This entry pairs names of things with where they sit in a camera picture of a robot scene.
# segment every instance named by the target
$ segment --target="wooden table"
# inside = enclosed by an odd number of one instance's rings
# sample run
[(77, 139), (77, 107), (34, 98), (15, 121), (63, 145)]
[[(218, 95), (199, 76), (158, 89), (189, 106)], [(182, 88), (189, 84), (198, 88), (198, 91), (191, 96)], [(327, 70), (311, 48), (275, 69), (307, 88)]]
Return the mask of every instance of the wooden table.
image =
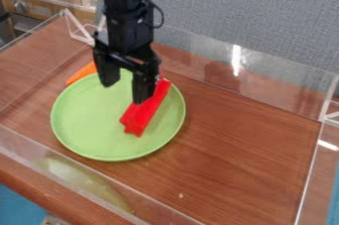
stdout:
[[(126, 163), (103, 163), (75, 155), (59, 143), (51, 108), (66, 80), (91, 60), (90, 48), (66, 36), (63, 18), (0, 54), (2, 125), (203, 223), (293, 224), (319, 122), (193, 79), (199, 73), (194, 67), (190, 72), (186, 69), (193, 60), (202, 60), (210, 66), (205, 78), (217, 84), (218, 74), (225, 79), (231, 76), (225, 65), (166, 46), (155, 45), (155, 50), (163, 57), (163, 73), (187, 103), (183, 128), (155, 154)], [(175, 67), (181, 73), (179, 62), (182, 74), (171, 71)], [(297, 106), (307, 93), (313, 98), (305, 108), (319, 111), (317, 92), (250, 72), (247, 78), (258, 84), (254, 90), (261, 97), (277, 94), (267, 87), (282, 84), (295, 92), (294, 99), (283, 99), (289, 106)], [(226, 85), (235, 90), (241, 84)], [(75, 224), (126, 222), (2, 153), (0, 183)]]

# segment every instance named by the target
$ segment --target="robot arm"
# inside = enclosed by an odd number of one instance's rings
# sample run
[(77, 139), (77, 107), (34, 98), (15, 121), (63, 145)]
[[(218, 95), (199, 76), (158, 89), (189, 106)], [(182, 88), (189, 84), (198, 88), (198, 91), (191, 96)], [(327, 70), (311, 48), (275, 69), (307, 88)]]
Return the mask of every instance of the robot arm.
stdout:
[(133, 100), (141, 104), (154, 95), (159, 80), (161, 58), (151, 43), (158, 28), (154, 26), (154, 9), (161, 9), (151, 0), (103, 2), (107, 32), (95, 31), (93, 50), (101, 82), (110, 87), (121, 79), (122, 68), (133, 71)]

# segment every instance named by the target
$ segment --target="gray wall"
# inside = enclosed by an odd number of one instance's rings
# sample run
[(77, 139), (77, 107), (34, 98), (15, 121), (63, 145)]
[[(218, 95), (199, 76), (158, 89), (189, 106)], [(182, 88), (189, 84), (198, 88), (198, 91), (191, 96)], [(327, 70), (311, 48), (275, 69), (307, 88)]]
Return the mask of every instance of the gray wall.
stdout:
[(166, 24), (339, 72), (339, 0), (155, 0)]

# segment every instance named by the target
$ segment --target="red object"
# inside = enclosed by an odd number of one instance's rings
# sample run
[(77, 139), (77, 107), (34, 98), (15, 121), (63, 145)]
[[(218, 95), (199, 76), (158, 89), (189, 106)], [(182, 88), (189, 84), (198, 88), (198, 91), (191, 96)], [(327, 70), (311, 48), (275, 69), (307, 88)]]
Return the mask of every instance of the red object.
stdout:
[(157, 85), (154, 96), (142, 105), (131, 103), (119, 120), (125, 125), (125, 133), (133, 133), (138, 137), (142, 136), (170, 87), (171, 82), (162, 78)]

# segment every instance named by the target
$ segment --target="green plate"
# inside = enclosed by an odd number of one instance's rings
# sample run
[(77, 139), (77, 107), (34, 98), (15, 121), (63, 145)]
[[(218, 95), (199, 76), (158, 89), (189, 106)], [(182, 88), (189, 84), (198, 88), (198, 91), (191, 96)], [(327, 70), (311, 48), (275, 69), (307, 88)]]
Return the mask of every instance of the green plate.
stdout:
[(119, 118), (131, 100), (131, 73), (110, 88), (97, 74), (79, 80), (62, 93), (54, 105), (51, 122), (63, 145), (79, 155), (107, 162), (147, 156), (174, 138), (186, 117), (186, 103), (173, 84), (141, 138), (123, 132)]

